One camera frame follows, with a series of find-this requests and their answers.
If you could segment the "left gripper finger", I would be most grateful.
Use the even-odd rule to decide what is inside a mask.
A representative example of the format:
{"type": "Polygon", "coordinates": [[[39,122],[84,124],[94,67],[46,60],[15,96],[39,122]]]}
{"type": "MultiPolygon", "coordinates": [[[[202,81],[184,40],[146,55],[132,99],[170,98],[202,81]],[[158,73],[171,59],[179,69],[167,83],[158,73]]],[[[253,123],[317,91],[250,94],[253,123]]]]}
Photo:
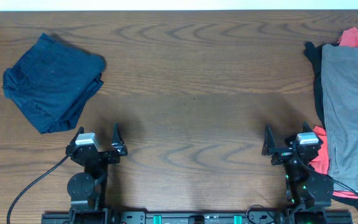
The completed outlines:
{"type": "Polygon", "coordinates": [[[85,131],[84,131],[84,127],[80,126],[80,128],[77,130],[75,136],[74,136],[73,139],[70,141],[69,146],[75,146],[75,145],[76,145],[76,143],[75,143],[76,139],[78,138],[78,136],[79,136],[80,134],[83,134],[84,132],[85,132],[85,131]]]}
{"type": "Polygon", "coordinates": [[[114,123],[111,145],[119,156],[127,155],[127,146],[121,137],[117,123],[114,123]]]}

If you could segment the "grey shorts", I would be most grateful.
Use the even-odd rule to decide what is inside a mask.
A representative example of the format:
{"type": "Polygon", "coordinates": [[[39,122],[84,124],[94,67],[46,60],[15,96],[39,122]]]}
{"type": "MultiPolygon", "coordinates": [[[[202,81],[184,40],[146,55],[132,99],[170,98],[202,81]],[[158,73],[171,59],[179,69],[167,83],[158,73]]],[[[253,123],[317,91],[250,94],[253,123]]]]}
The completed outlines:
{"type": "Polygon", "coordinates": [[[358,47],[322,49],[328,174],[358,191],[358,47]]]}

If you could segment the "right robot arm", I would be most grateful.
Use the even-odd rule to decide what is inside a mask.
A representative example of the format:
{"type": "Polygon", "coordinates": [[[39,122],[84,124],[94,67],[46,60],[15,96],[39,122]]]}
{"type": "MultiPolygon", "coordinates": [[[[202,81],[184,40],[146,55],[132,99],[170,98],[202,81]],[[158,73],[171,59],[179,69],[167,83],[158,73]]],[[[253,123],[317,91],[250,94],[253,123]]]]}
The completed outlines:
{"type": "Polygon", "coordinates": [[[310,162],[318,156],[322,140],[303,123],[303,131],[278,147],[270,126],[265,127],[262,155],[271,157],[273,166],[285,169],[286,197],[292,206],[274,215],[275,223],[326,223],[326,207],[331,205],[333,183],[314,170],[310,162]]]}

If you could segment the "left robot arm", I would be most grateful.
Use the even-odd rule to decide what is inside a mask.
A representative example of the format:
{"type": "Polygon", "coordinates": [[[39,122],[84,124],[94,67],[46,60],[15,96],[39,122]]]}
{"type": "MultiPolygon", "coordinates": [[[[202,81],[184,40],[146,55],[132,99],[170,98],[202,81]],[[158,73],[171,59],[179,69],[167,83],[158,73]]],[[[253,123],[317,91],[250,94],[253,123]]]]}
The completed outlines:
{"type": "Polygon", "coordinates": [[[120,163],[127,155],[127,146],[114,124],[112,149],[100,151],[95,133],[85,133],[80,128],[66,147],[65,154],[75,163],[84,167],[71,177],[67,192],[71,197],[70,223],[120,223],[119,212],[105,203],[108,182],[108,166],[120,163]]]}

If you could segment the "red t-shirt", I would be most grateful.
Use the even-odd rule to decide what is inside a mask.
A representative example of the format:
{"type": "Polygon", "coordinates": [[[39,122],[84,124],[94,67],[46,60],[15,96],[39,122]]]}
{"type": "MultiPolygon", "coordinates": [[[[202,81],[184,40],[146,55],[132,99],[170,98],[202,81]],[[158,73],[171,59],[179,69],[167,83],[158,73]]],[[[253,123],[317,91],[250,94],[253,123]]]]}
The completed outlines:
{"type": "Polygon", "coordinates": [[[315,75],[314,103],[321,121],[313,131],[323,140],[311,165],[358,192],[358,29],[345,30],[335,44],[305,44],[315,75]]]}

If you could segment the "folded navy blue shorts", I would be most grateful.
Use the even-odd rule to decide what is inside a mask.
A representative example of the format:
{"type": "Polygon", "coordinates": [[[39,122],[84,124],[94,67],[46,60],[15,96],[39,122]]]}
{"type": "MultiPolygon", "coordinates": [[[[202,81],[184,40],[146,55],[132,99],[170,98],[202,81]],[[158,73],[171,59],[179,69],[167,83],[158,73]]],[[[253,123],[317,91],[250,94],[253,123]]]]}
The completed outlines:
{"type": "Polygon", "coordinates": [[[76,127],[102,87],[105,60],[42,34],[3,74],[3,91],[41,134],[76,127]]]}

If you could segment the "black garment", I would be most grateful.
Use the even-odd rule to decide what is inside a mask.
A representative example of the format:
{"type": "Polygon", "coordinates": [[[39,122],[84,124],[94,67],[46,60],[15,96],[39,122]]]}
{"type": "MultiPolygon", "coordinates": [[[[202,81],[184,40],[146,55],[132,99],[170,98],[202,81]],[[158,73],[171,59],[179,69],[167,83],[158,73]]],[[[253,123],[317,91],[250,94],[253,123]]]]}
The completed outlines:
{"type": "MultiPolygon", "coordinates": [[[[321,62],[322,62],[322,49],[323,45],[315,46],[312,42],[305,43],[303,51],[304,56],[310,61],[314,72],[314,105],[316,114],[321,121],[322,126],[315,126],[313,131],[323,140],[323,145],[318,151],[319,156],[314,159],[310,164],[314,169],[322,174],[327,174],[329,169],[329,157],[327,147],[327,136],[324,122],[324,109],[323,109],[323,87],[321,83],[321,62]]],[[[358,210],[358,198],[351,192],[335,191],[333,193],[333,200],[355,207],[358,210]]]]}

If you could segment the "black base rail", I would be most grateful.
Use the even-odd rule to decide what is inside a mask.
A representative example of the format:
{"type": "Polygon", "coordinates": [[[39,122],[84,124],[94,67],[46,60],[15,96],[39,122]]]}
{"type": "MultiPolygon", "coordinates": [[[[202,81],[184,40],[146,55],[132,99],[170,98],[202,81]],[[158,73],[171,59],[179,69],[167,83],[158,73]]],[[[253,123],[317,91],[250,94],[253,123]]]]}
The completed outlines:
{"type": "Polygon", "coordinates": [[[46,213],[41,224],[67,223],[120,223],[120,224],[352,224],[349,212],[301,212],[293,218],[284,212],[251,210],[247,213],[147,213],[122,212],[104,217],[103,213],[69,215],[67,213],[46,213]]]}

